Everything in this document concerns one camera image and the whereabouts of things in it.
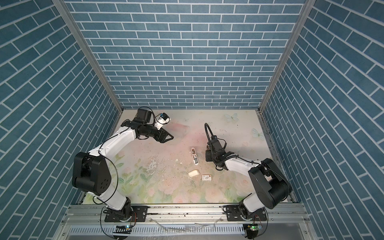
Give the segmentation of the staple box sleeve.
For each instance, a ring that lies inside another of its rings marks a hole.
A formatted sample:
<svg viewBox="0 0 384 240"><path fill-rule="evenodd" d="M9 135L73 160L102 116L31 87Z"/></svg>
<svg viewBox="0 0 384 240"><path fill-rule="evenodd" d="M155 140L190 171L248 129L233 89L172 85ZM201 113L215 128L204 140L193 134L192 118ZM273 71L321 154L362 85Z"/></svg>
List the staple box sleeve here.
<svg viewBox="0 0 384 240"><path fill-rule="evenodd" d="M202 181L203 182L211 182L212 181L212 175L202 175Z"/></svg>

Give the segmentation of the staple box tray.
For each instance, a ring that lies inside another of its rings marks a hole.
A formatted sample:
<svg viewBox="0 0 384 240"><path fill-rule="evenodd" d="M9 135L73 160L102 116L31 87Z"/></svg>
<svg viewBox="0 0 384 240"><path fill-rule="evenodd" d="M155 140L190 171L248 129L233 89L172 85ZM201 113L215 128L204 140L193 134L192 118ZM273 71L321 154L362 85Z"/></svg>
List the staple box tray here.
<svg viewBox="0 0 384 240"><path fill-rule="evenodd" d="M188 172L188 176L189 176L190 178L193 178L193 177L195 177L195 176L198 176L199 174L200 174L200 172L199 172L198 170L193 170L193 171Z"/></svg>

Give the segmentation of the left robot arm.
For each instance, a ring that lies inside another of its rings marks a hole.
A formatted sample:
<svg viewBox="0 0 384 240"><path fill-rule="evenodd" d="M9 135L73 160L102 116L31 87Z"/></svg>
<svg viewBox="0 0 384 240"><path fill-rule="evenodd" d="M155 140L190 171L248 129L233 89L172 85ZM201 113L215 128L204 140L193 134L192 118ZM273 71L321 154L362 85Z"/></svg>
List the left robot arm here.
<svg viewBox="0 0 384 240"><path fill-rule="evenodd" d="M115 212L129 211L129 199L118 192L118 184L113 185L108 164L113 166L116 180L119 173L112 158L135 140L153 138L166 143L174 137L163 129L170 122L166 113L155 113L149 107L140 107L133 120L124 120L115 134L88 152L79 152L74 157L72 185L107 205Z"/></svg>

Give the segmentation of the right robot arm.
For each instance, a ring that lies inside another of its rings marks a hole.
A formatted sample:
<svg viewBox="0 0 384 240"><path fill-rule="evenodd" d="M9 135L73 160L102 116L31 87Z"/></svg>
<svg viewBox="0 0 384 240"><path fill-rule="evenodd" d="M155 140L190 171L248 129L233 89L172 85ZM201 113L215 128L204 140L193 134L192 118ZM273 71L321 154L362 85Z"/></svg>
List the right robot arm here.
<svg viewBox="0 0 384 240"><path fill-rule="evenodd" d="M291 184L273 160L253 161L226 152L217 136L208 137L206 161L213 162L218 171L232 171L250 178L254 191L239 203L243 215L262 208L273 209L292 191Z"/></svg>

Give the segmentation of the right controller board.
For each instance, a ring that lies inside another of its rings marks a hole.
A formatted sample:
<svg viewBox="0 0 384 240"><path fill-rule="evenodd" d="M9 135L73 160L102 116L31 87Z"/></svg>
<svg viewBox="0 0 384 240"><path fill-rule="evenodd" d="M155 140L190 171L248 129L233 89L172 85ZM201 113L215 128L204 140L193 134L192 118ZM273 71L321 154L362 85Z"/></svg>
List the right controller board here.
<svg viewBox="0 0 384 240"><path fill-rule="evenodd" d="M263 227L258 224L243 224L243 229L245 232L245 238L248 240L254 240L259 235L259 232L263 229Z"/></svg>

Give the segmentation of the controller board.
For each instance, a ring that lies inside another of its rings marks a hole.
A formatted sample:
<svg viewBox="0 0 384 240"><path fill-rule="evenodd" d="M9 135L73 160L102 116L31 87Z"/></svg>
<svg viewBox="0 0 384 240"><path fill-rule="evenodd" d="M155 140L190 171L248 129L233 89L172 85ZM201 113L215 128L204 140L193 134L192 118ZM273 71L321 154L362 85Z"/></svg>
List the controller board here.
<svg viewBox="0 0 384 240"><path fill-rule="evenodd" d="M115 240L125 240L132 233L132 230L131 225L116 226L113 231L113 238Z"/></svg>
<svg viewBox="0 0 384 240"><path fill-rule="evenodd" d="M259 235L259 232L263 229L263 227L258 224L243 224L243 229L245 232L245 238L248 240L254 240Z"/></svg>

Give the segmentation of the left controller board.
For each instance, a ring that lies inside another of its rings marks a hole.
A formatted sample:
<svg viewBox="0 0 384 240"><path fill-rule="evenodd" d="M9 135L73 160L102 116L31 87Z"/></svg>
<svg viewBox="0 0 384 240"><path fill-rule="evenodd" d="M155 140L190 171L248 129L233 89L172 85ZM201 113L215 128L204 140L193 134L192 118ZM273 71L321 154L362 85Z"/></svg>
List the left controller board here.
<svg viewBox="0 0 384 240"><path fill-rule="evenodd" d="M113 231L113 238L115 240L125 240L132 233L132 230L131 225L116 226Z"/></svg>

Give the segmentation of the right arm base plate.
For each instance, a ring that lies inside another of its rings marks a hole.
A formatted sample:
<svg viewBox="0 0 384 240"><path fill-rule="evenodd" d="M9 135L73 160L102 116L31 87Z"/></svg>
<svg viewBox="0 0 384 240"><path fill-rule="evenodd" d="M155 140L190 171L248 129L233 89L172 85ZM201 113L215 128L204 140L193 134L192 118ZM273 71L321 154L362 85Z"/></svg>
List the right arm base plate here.
<svg viewBox="0 0 384 240"><path fill-rule="evenodd" d="M264 208L261 208L255 212L249 212L245 207L240 205L225 205L222 207L223 212L229 222L239 221L266 221L267 213Z"/></svg>

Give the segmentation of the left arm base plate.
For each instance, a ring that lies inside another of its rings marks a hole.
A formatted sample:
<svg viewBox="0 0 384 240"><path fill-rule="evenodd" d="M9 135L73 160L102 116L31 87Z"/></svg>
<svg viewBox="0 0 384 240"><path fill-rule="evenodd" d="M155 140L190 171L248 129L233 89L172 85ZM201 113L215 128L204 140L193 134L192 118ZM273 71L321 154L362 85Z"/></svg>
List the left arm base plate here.
<svg viewBox="0 0 384 240"><path fill-rule="evenodd" d="M148 206L125 206L119 211L106 208L103 213L106 215L107 223L140 223L145 222L148 209Z"/></svg>

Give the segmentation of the aluminium front rail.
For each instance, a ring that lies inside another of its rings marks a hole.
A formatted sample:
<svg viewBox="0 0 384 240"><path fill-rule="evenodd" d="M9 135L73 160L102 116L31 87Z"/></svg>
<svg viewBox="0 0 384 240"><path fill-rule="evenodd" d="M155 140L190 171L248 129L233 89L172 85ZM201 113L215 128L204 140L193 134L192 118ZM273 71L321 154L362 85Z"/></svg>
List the aluminium front rail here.
<svg viewBox="0 0 384 240"><path fill-rule="evenodd" d="M265 210L266 221L229 222L222 210L236 204L150 204L145 222L107 223L104 208L72 205L55 234L56 240L115 240L116 226L131 225L125 240L248 240L243 224L263 227L255 240L315 240L310 218L302 204L281 203Z"/></svg>

